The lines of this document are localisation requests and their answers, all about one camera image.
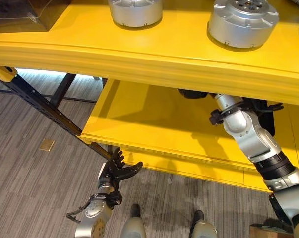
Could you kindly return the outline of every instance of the table leg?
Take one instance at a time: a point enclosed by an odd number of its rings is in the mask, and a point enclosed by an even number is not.
[[[54,121],[58,126],[62,127],[71,135],[79,139],[77,136],[82,133],[82,130],[61,111],[59,111],[57,106],[55,106],[55,103],[49,102],[21,76],[19,76],[14,68],[0,66],[0,82],[10,88],[16,95],[21,97],[36,110],[40,111],[46,117]],[[111,155],[99,144],[92,142],[91,144],[86,145],[107,160],[110,159]]]

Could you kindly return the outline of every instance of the striped carpet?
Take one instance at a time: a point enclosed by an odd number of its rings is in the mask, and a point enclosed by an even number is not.
[[[42,93],[58,86],[53,75],[23,76]],[[102,83],[92,79],[78,80],[68,95],[96,100]],[[60,110],[83,128],[93,107],[63,100]],[[38,150],[43,138],[56,140],[51,152]],[[0,238],[74,237],[76,223],[65,214],[96,191],[103,161],[17,96],[0,93]],[[119,237],[134,202],[148,238],[187,238],[196,209],[220,238],[247,238],[250,224],[276,218],[267,193],[153,170],[142,169],[120,189],[123,203],[113,211],[106,238]]]

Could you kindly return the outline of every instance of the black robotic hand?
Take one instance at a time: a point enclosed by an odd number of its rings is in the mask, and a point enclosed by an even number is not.
[[[99,178],[99,187],[105,183],[110,183],[114,191],[117,191],[120,181],[133,177],[143,167],[143,163],[138,162],[136,165],[123,168],[125,165],[123,159],[123,151],[118,147],[103,168]]]
[[[106,204],[114,208],[115,205],[119,205],[122,202],[122,196],[119,191],[120,181],[133,177],[137,174],[143,166],[142,162],[138,162],[136,165],[123,168],[125,162],[123,162],[123,152],[118,147],[110,160],[105,163],[105,166],[101,172],[99,178],[99,189],[106,184],[110,184],[113,187],[113,192],[106,195]]]

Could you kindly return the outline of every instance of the lower shelf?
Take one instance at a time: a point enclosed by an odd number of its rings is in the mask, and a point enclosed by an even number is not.
[[[180,160],[168,156],[145,154],[126,148],[122,148],[122,151],[125,156],[124,161],[130,165],[142,161],[145,168],[153,170],[270,192],[262,181],[262,177],[257,173],[234,170],[226,166],[197,163],[195,160]]]
[[[211,97],[190,100],[174,88],[108,80],[80,139],[120,146],[130,164],[267,191],[235,140],[209,122],[216,108]],[[299,168],[299,106],[285,105],[274,122],[275,139]]]

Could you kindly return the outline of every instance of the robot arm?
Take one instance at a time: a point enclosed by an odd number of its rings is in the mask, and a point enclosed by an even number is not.
[[[223,123],[225,131],[254,163],[268,189],[273,191],[269,200],[277,217],[292,225],[295,238],[299,238],[299,169],[261,127],[257,114],[243,106],[242,98],[224,94],[213,97],[221,111],[213,111],[210,121]]]
[[[105,225],[110,219],[114,206],[121,204],[122,196],[119,192],[121,180],[128,179],[139,172],[143,163],[125,167],[124,156],[120,148],[117,148],[111,159],[105,166],[99,177],[98,192],[92,195],[88,202],[78,210],[67,213],[67,217],[77,223],[76,238],[102,238]],[[76,219],[78,213],[83,212],[82,221]]]

